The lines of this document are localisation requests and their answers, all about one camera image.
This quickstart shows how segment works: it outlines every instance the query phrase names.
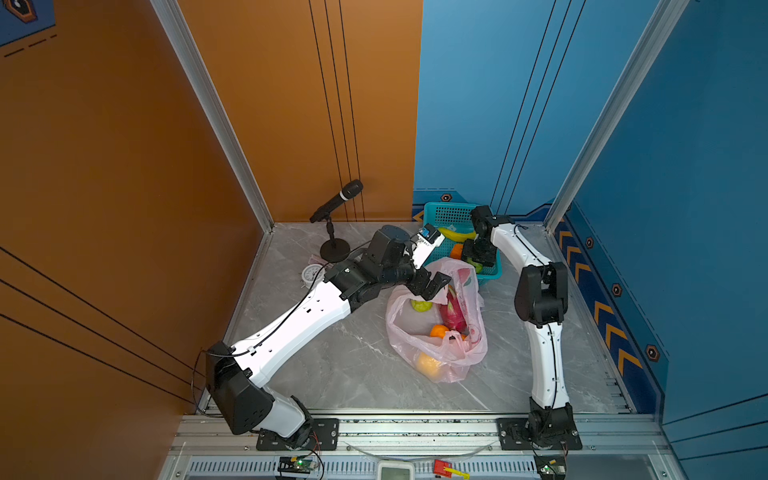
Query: black microphone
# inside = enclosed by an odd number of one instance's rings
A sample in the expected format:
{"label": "black microphone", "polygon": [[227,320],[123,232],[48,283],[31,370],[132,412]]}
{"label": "black microphone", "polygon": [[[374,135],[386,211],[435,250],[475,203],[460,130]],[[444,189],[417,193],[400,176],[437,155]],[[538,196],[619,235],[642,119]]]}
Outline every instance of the black microphone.
{"label": "black microphone", "polygon": [[341,191],[334,195],[332,199],[317,209],[314,215],[310,217],[310,223],[319,222],[330,217],[331,212],[341,207],[347,200],[352,200],[360,192],[362,192],[362,182],[360,180],[352,180],[347,185],[344,185]]}

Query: teal plastic basket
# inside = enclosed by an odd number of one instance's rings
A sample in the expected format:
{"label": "teal plastic basket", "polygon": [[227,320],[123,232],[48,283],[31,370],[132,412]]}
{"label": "teal plastic basket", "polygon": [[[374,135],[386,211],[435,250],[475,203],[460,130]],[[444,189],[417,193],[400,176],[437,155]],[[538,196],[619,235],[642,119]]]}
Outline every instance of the teal plastic basket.
{"label": "teal plastic basket", "polygon": [[[469,213],[477,205],[475,204],[454,204],[451,202],[429,202],[424,206],[424,224],[430,223],[433,227],[445,227],[458,233],[471,233],[475,230],[472,226],[472,219]],[[427,259],[427,264],[437,259],[448,257],[451,254],[456,242],[448,240],[442,241],[440,247],[435,248]],[[478,273],[478,284],[489,280],[496,280],[502,275],[502,254],[496,251],[496,264],[493,267],[483,267],[482,273]]]}

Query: yellow banana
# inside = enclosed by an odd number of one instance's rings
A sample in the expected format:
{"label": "yellow banana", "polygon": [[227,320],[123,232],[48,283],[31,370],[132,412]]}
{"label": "yellow banana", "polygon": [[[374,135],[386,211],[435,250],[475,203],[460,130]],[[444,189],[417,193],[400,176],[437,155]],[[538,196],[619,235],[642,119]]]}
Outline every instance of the yellow banana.
{"label": "yellow banana", "polygon": [[445,238],[447,238],[448,240],[453,240],[456,243],[464,243],[464,240],[467,240],[470,238],[474,240],[475,237],[478,236],[476,232],[456,233],[455,231],[448,230],[447,228],[444,228],[444,227],[438,227],[438,230],[440,231],[440,233],[443,234]]}

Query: robotic arm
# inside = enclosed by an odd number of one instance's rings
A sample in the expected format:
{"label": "robotic arm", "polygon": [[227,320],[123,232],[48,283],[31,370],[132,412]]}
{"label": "robotic arm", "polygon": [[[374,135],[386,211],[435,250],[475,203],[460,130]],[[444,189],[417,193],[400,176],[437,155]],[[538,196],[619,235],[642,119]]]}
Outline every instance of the robotic arm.
{"label": "robotic arm", "polygon": [[568,268],[536,250],[508,216],[493,215],[488,206],[482,206],[476,207],[471,217],[478,236],[464,243],[462,259],[493,266],[499,249],[520,272],[515,311],[525,322],[534,370],[528,415],[531,440],[542,449],[561,443],[580,449],[561,352],[564,314],[568,311]]}
{"label": "robotic arm", "polygon": [[374,234],[359,260],[344,260],[328,270],[302,301],[254,335],[234,343],[222,342],[207,352],[207,388],[233,434],[266,429],[286,444],[306,444],[312,417],[296,397],[287,398],[266,384],[272,375],[318,333],[375,299],[383,287],[406,285],[431,300],[450,276],[430,279],[422,268],[444,237],[425,225],[410,237],[385,225]]}

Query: pink plastic bag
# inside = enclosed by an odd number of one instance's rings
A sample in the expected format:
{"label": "pink plastic bag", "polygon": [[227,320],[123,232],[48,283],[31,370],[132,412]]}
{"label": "pink plastic bag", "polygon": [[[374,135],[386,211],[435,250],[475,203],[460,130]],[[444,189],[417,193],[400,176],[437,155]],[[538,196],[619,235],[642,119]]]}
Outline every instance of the pink plastic bag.
{"label": "pink plastic bag", "polygon": [[[485,326],[480,309],[483,300],[478,293],[475,268],[461,260],[441,258],[426,266],[430,272],[449,275],[467,321],[469,335],[462,340],[459,332],[445,337],[431,337],[434,325],[442,324],[439,307],[432,305],[426,312],[416,312],[411,300],[423,301],[405,286],[397,286],[386,307],[386,329],[389,343],[410,366],[433,382],[458,382],[466,378],[469,367],[479,363],[488,352]],[[433,303],[448,303],[447,289],[432,299]]]}

